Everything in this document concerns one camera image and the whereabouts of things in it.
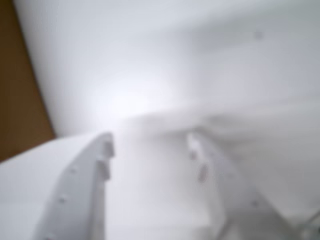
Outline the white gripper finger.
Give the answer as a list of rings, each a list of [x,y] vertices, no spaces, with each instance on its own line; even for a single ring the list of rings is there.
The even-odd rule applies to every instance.
[[[103,240],[111,133],[61,138],[0,165],[3,240]]]
[[[215,240],[298,240],[300,234],[201,132],[187,135],[196,181],[204,187]]]

